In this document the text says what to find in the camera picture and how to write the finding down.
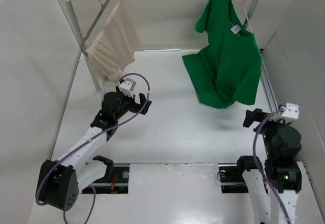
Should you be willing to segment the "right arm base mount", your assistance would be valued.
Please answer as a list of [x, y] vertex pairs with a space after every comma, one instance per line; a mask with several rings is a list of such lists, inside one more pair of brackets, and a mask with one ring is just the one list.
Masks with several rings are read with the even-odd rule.
[[221, 192], [223, 194], [248, 193], [243, 177], [237, 172], [236, 163], [220, 163], [218, 165], [217, 180], [221, 183]]

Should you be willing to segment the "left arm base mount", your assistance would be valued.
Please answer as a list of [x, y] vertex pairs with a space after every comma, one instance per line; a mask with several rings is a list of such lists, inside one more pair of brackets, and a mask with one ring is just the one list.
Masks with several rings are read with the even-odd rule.
[[110, 178], [104, 176], [93, 182], [96, 194], [127, 194], [130, 164], [115, 164]]

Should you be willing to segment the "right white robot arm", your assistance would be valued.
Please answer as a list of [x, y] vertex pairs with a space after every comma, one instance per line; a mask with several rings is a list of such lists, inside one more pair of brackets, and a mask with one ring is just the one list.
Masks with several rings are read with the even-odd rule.
[[287, 103], [273, 113], [261, 109], [246, 111], [244, 127], [254, 122], [259, 125], [253, 147], [258, 136], [262, 136], [266, 160], [261, 163], [253, 149], [251, 156], [241, 156], [235, 167], [236, 177], [244, 180], [253, 207], [254, 223], [295, 223], [296, 204], [302, 190], [302, 173], [298, 166], [301, 134], [291, 123], [299, 118], [299, 107]]

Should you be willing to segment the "pink wire hanger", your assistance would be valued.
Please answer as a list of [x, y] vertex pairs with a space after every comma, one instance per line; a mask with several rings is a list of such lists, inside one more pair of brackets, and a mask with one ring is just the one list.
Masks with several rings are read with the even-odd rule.
[[231, 1], [234, 2], [234, 3], [237, 3], [239, 5], [241, 5], [243, 7], [243, 10], [244, 10], [244, 13], [245, 13], [245, 17], [246, 17], [246, 21], [247, 21], [247, 24], [244, 24], [243, 26], [245, 26], [245, 27], [248, 26], [250, 32], [253, 33], [252, 27], [251, 27], [251, 24], [250, 24], [250, 20], [249, 20], [249, 17], [248, 17], [248, 12], [246, 10], [246, 2], [247, 2], [247, 0], [243, 0], [242, 2], [239, 2], [237, 0], [231, 0]]

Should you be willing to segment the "green t shirt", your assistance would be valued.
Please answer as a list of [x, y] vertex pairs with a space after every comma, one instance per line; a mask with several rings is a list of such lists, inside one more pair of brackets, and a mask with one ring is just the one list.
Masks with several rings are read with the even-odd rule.
[[239, 20], [231, 0], [208, 0], [195, 25], [208, 45], [183, 56], [199, 102], [225, 109], [235, 102], [254, 105], [262, 72], [262, 57], [254, 34]]

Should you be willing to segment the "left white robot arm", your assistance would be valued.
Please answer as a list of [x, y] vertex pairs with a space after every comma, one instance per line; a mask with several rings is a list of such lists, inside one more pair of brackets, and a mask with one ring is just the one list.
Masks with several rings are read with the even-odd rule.
[[149, 95], [128, 97], [120, 91], [104, 95], [101, 109], [85, 135], [66, 153], [56, 160], [46, 160], [40, 168], [35, 194], [39, 206], [50, 205], [68, 211], [78, 195], [97, 181], [109, 181], [114, 176], [113, 160], [97, 155], [96, 151], [106, 144], [124, 123], [119, 122], [126, 113], [145, 115], [151, 105]]

